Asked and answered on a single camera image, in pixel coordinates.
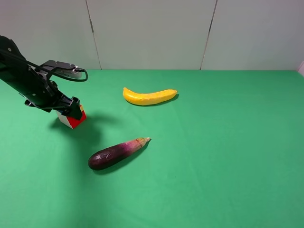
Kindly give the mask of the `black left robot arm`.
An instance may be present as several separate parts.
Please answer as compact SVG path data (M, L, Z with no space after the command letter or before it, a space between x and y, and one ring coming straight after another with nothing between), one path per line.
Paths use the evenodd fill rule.
M25 97L25 105L45 112L81 119L80 100L62 93L52 76L73 81L88 80L86 70L74 64L49 60L38 66L27 61L13 40L0 37L0 79Z

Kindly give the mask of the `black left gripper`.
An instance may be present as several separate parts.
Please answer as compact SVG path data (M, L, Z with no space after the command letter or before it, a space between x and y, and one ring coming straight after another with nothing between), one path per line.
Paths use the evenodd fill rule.
M65 116L81 119L80 100L77 97L67 97L52 81L34 80L24 83L25 105L46 112L57 110Z

